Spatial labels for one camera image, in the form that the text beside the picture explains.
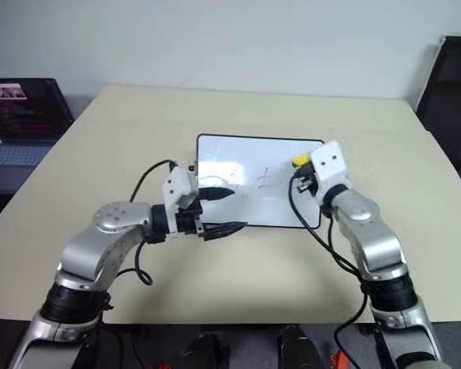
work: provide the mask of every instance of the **laptop screen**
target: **laptop screen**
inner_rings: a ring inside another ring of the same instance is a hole
[[[0,78],[0,139],[57,140],[71,115],[53,78]]]

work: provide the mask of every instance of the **beige table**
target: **beige table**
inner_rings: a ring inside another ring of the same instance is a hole
[[[200,133],[340,140],[354,187],[399,235],[430,317],[461,320],[461,181],[405,102],[132,87],[106,88],[0,215],[0,317],[29,319],[68,239],[97,208],[128,199],[156,161],[190,164]],[[166,175],[148,178],[138,200],[161,203]],[[334,242],[351,258],[336,226]],[[154,285],[116,280],[106,321],[331,322],[361,300],[355,280],[297,229],[181,237],[148,245],[141,263]]]

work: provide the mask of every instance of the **black cable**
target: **black cable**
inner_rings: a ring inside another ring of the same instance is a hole
[[[146,170],[145,173],[138,180],[138,183],[135,186],[135,189],[133,190],[133,193],[130,196],[130,200],[129,200],[130,202],[133,202],[133,200],[135,199],[135,196],[137,196],[138,190],[140,189],[142,183],[144,183],[145,178],[155,168],[158,168],[158,167],[160,167],[161,165],[164,165],[164,164],[169,164],[170,166],[172,166],[172,165],[176,165],[176,162],[173,161],[173,160],[170,160],[170,159],[165,159],[165,160],[159,161],[158,163],[155,163],[148,170]],[[152,280],[152,277],[149,275],[149,273],[147,273],[146,271],[144,271],[143,269],[140,268],[140,253],[141,253],[141,249],[144,247],[145,244],[146,244],[146,241],[143,240],[137,247],[137,251],[135,252],[135,257],[134,257],[135,267],[134,268],[127,268],[127,269],[124,269],[122,271],[119,271],[118,274],[116,275],[116,277],[119,277],[120,275],[123,275],[125,273],[130,272],[130,271],[134,271],[135,273],[137,273],[138,279],[140,279],[140,281],[143,284],[146,284],[147,286],[151,286],[154,283],[154,281]]]
[[[141,184],[144,182],[145,177],[147,177],[155,168],[160,167],[161,165],[164,165],[164,164],[175,165],[176,163],[175,161],[165,159],[165,160],[159,161],[158,163],[155,163],[154,165],[152,165],[138,180],[138,183],[135,186],[135,189],[133,190],[133,193],[130,196],[130,200],[129,200],[130,202],[133,202],[133,200],[135,199],[135,196],[137,195],[137,192],[140,189]]]
[[[144,271],[142,268],[140,268],[140,253],[141,253],[141,249],[144,247],[144,245],[145,245],[145,241],[142,241],[138,245],[137,250],[135,252],[135,258],[134,258],[135,268],[123,269],[122,271],[118,272],[116,277],[119,277],[120,275],[123,275],[125,273],[130,272],[130,271],[134,271],[135,273],[137,273],[138,279],[140,279],[140,281],[143,284],[146,284],[147,286],[151,286],[154,283],[154,281],[152,280],[151,275],[149,273],[147,273],[146,271]]]
[[[304,217],[302,216],[302,214],[297,210],[297,206],[295,205],[295,202],[294,202],[294,198],[292,197],[292,187],[294,185],[294,179],[296,179],[296,176],[293,175],[292,177],[290,177],[290,180],[289,180],[289,191],[288,191],[288,195],[289,195],[289,202],[290,202],[290,206],[292,207],[292,210],[294,211],[294,214],[297,216],[297,218],[299,219],[300,223],[302,223],[302,225],[306,228],[306,230],[314,237],[314,239],[316,241],[318,241],[320,243],[321,246],[323,246],[330,254],[333,255],[333,259],[335,260],[335,262],[342,268],[344,269],[346,272],[348,273],[351,273],[353,275],[355,275],[357,278],[360,277],[360,272],[359,270],[357,269],[357,267],[355,265],[353,265],[352,263],[350,263],[347,259],[345,259],[344,257],[342,257],[340,254],[338,254],[332,247],[332,245],[329,245],[327,244],[326,242],[324,242],[320,236],[318,236],[316,234],[316,232],[309,226],[309,224],[307,223],[306,219],[304,219]]]
[[[103,327],[106,328],[107,331],[110,331],[116,339],[118,340],[118,346],[119,346],[119,362],[118,366],[119,369],[123,368],[123,360],[124,360],[124,347],[123,347],[123,337],[121,336],[121,333],[116,331],[114,328],[110,327],[109,324],[103,324]]]
[[[333,248],[333,237],[332,237],[332,233],[333,233],[333,217],[330,218],[330,225],[328,226],[328,245],[330,246],[331,250],[334,250]],[[350,273],[350,274],[353,274],[355,275],[357,278],[360,276],[360,272],[358,271],[355,271],[349,267],[347,267],[345,264],[343,264],[343,262],[337,258],[334,254],[333,254],[333,259],[335,260],[335,262],[340,266],[340,268],[342,268],[344,271]]]
[[[335,342],[337,343],[338,348],[340,349],[341,352],[345,354],[346,357],[348,357],[348,360],[356,369],[360,369],[359,364],[356,363],[356,361],[350,356],[350,354],[345,350],[345,347],[340,343],[340,339],[338,338],[338,334],[345,328],[347,328],[349,325],[355,323],[355,321],[362,315],[363,311],[365,310],[367,306],[367,294],[364,292],[363,294],[363,301],[362,301],[362,306],[360,306],[360,309],[358,310],[357,313],[355,313],[352,318],[350,318],[348,321],[345,323],[341,324],[337,329],[335,329],[333,333],[333,337],[335,339]]]
[[[137,358],[138,364],[140,365],[141,369],[145,369],[144,362],[141,360],[141,357],[138,354],[137,348],[135,347],[135,341],[132,336],[130,336],[130,340],[131,340],[131,349],[133,350],[133,354]]]
[[[101,326],[102,326],[102,315],[103,313],[101,312],[99,314],[99,319],[98,323],[96,324],[96,332],[95,332],[95,342],[94,342],[94,350],[93,354],[91,356],[91,360],[89,361],[88,367],[95,367],[97,362],[98,362],[98,356],[99,356],[99,347],[101,346]]]

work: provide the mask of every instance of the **yellow marker cap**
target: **yellow marker cap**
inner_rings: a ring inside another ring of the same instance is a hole
[[[303,152],[302,154],[292,159],[292,164],[294,164],[294,166],[296,167],[301,167],[304,164],[306,164],[308,161],[309,161],[309,156],[307,156],[306,152]]]

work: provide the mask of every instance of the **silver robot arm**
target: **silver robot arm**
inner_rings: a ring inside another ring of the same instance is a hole
[[[194,174],[175,166],[163,186],[164,204],[113,202],[100,208],[92,223],[73,237],[61,256],[46,302],[32,318],[10,361],[10,369],[70,368],[95,334],[102,311],[112,308],[109,287],[128,252],[141,242],[166,235],[198,234],[205,241],[239,231],[245,223],[202,224],[200,200],[233,192],[198,190]]]
[[[447,367],[422,299],[413,289],[400,241],[380,217],[377,204],[350,189],[340,144],[333,141],[301,155],[294,165],[299,191],[310,191],[351,245],[362,290],[379,325],[386,367]]]

